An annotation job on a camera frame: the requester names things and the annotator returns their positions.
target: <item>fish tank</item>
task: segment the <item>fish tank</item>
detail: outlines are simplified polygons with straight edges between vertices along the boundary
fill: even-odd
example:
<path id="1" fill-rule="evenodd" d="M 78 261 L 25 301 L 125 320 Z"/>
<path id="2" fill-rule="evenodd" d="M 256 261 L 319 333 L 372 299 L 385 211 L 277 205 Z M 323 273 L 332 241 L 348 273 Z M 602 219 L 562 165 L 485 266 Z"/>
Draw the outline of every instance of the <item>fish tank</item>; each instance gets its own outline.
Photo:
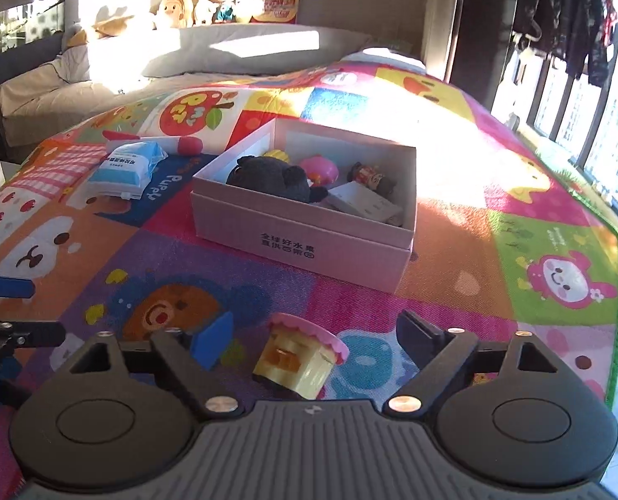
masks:
<path id="1" fill-rule="evenodd" d="M 0 12 L 0 53 L 64 31 L 65 0 L 34 0 Z"/>

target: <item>pink scalloped roof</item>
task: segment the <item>pink scalloped roof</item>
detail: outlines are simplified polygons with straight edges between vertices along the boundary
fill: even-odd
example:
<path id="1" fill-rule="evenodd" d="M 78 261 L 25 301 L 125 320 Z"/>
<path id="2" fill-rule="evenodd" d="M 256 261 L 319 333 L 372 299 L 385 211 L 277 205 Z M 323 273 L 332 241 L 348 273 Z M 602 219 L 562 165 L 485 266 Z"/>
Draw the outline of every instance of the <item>pink scalloped roof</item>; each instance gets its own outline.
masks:
<path id="1" fill-rule="evenodd" d="M 318 327 L 315 323 L 311 323 L 306 319 L 293 316 L 292 314 L 284 314 L 283 312 L 277 312 L 272 314 L 270 318 L 270 326 L 283 325 L 288 329 L 297 329 L 302 334 L 317 339 L 323 346 L 329 347 L 337 355 L 337 364 L 341 365 L 348 359 L 350 350 L 348 346 L 341 342 L 334 334 L 329 330 L 325 330 L 322 327 Z"/>

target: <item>open box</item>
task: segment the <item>open box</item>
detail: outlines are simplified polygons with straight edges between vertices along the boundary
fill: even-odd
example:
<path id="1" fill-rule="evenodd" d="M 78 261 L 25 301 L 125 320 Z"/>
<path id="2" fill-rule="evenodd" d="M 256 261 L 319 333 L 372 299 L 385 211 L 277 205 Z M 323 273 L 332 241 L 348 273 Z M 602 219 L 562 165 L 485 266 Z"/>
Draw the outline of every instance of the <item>open box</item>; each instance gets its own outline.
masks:
<path id="1" fill-rule="evenodd" d="M 401 227 L 266 195 L 225 182 L 242 156 L 285 151 L 294 164 L 322 155 L 346 183 L 356 162 L 378 167 L 397 185 Z M 199 237 L 354 284 L 393 292 L 411 255 L 416 225 L 416 149 L 359 133 L 277 118 L 218 156 L 193 178 Z"/>

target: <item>green mat border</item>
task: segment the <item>green mat border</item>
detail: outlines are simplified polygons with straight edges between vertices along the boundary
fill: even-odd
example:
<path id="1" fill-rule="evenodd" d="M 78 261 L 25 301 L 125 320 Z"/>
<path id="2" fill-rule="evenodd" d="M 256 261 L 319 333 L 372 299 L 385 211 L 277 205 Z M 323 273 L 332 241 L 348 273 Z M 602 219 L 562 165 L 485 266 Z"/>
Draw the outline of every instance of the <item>green mat border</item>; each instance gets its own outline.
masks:
<path id="1" fill-rule="evenodd" d="M 577 191 L 573 190 L 573 188 L 569 187 L 564 182 L 563 178 L 561 178 L 561 175 L 559 175 L 556 170 L 552 169 L 545 162 L 545 160 L 541 157 L 542 156 L 541 148 L 538 148 L 536 145 L 534 145 L 530 140 L 525 138 L 520 133 L 515 133 L 515 132 L 513 133 L 515 137 L 519 139 L 522 145 L 526 146 L 527 148 L 531 150 L 531 152 L 533 152 L 533 155 L 536 156 L 538 161 L 540 161 L 541 166 L 545 168 L 545 170 L 549 171 L 551 175 L 554 176 L 554 180 L 556 180 L 561 185 L 561 187 L 573 197 L 573 199 L 578 201 L 583 207 L 587 208 L 587 210 L 589 210 L 591 214 L 593 214 L 596 218 L 598 218 L 603 223 L 603 225 L 605 225 L 608 229 L 610 229 L 610 231 L 615 235 L 615 237 L 617 237 L 617 244 L 618 244 L 618 228 L 614 226 L 610 222 L 610 220 L 608 220 L 601 213 L 600 209 L 596 208 L 594 205 L 591 204 L 589 200 L 587 200 L 587 198 L 582 197 Z M 568 161 L 568 159 L 566 160 L 566 164 L 567 164 L 567 167 L 566 167 L 567 169 L 570 169 L 571 171 L 576 171 L 576 172 L 578 171 L 577 168 L 570 165 L 570 162 Z M 610 409 L 612 409 L 612 406 L 614 404 L 614 397 L 615 397 L 615 393 L 617 390 L 617 381 L 618 381 L 618 313 L 617 313 L 617 329 L 614 334 L 614 347 L 612 351 L 612 362 L 610 363 L 610 376 L 608 377 L 608 387 L 606 389 L 606 395 L 605 395 L 605 404 Z"/>

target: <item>plastic bag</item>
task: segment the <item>plastic bag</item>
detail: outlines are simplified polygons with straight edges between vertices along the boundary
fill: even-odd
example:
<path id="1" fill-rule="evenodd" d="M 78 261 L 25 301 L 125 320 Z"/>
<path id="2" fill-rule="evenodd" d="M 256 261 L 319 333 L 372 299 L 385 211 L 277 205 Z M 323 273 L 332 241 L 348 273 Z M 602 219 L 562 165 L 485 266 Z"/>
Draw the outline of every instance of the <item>plastic bag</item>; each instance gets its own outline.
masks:
<path id="1" fill-rule="evenodd" d="M 167 157 L 154 141 L 119 146 L 89 177 L 89 185 L 99 195 L 140 199 L 155 167 Z"/>

